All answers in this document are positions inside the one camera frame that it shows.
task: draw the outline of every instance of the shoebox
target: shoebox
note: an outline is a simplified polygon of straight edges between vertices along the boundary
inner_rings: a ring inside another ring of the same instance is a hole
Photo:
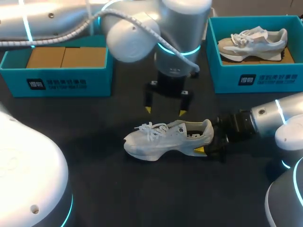
[[[241,63],[222,61],[217,42],[261,26],[288,31],[281,61],[249,57]],[[297,16],[212,17],[206,35],[208,64],[216,93],[303,91],[303,23]]]
[[[102,35],[7,51],[0,65],[14,97],[110,96],[112,72]]]

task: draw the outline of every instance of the cable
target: cable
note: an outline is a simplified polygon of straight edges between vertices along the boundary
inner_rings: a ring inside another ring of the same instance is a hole
[[[123,12],[120,12],[115,9],[106,9],[103,11],[99,11],[97,14],[95,14],[92,18],[87,19],[79,28],[75,29],[73,32],[70,32],[67,35],[63,35],[61,37],[53,38],[53,39],[46,39],[46,40],[36,40],[36,41],[2,41],[0,42],[0,47],[2,46],[37,46],[37,45],[48,45],[48,44],[56,44],[61,43],[67,40],[70,40],[72,38],[77,37],[81,32],[83,32],[92,21],[97,19],[98,17],[105,16],[107,14],[112,14],[115,16],[119,16],[130,23],[137,25],[138,27],[145,30],[147,33],[155,37],[159,43],[161,43],[164,47],[172,51],[177,57],[179,57],[183,62],[190,65],[191,67],[195,68],[196,72],[200,71],[200,67],[195,64],[194,62],[188,60],[186,57],[184,57],[176,48],[174,48],[172,45],[170,45],[168,42],[166,42],[160,35],[158,35],[155,31],[150,29],[149,27],[142,24],[141,21],[137,20],[136,18],[133,18]]]

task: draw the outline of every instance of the white sneaker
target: white sneaker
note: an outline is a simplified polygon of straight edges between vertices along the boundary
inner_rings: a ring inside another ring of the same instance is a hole
[[[282,60],[281,52],[287,45],[287,31],[269,32],[261,27],[233,34],[219,41],[220,54],[232,61],[243,61],[256,56],[269,61]]]
[[[212,142],[214,129],[210,120],[204,122],[175,121],[168,125],[143,124],[125,137],[124,149],[131,156],[157,161],[164,153],[178,150],[185,155],[206,157],[203,146]]]

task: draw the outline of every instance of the blue cardboard box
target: blue cardboard box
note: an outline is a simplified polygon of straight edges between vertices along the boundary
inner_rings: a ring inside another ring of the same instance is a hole
[[[106,47],[106,41],[95,35],[50,46]],[[107,48],[100,68],[27,69],[32,50],[7,51],[0,64],[0,73],[14,97],[110,96],[113,57]]]
[[[268,31],[285,28],[294,63],[223,65],[217,42],[257,26]],[[212,17],[206,52],[216,93],[303,91],[303,23],[297,16]]]

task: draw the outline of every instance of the shoe sole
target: shoe sole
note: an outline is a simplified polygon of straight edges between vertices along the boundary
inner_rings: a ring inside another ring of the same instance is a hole
[[[205,153],[197,153],[197,152],[195,152],[194,148],[184,148],[182,150],[180,150],[180,149],[170,149],[170,150],[166,150],[164,152],[159,152],[160,153],[159,156],[140,156],[140,155],[132,154],[132,153],[128,152],[127,150],[126,150],[126,152],[129,155],[131,155],[131,156],[133,156],[133,157],[135,157],[137,159],[144,160],[144,161],[154,162],[154,161],[158,161],[159,158],[162,157],[162,155],[164,155],[166,152],[171,151],[171,150],[177,150],[177,151],[179,151],[179,152],[181,152],[181,153],[183,153],[184,155],[187,155],[187,156],[207,157],[207,154],[205,154]]]
[[[227,59],[230,59],[232,61],[236,61],[236,62],[241,62],[245,58],[250,57],[250,56],[262,58],[262,59],[268,60],[268,61],[280,61],[280,60],[282,60],[282,56],[281,56],[282,53],[281,52],[261,52],[261,53],[257,53],[257,54],[247,54],[247,55],[243,55],[243,56],[228,55],[228,54],[220,52],[220,55],[222,55],[223,57],[225,57]]]

